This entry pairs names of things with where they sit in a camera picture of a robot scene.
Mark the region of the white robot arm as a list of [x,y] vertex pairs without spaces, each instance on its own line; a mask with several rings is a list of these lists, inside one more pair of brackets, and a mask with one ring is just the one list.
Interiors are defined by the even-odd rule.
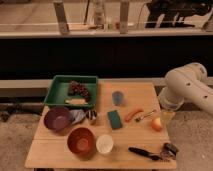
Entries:
[[213,88],[204,83],[207,70],[197,62],[174,68],[165,75],[158,100],[164,110],[176,111],[189,100],[213,116]]

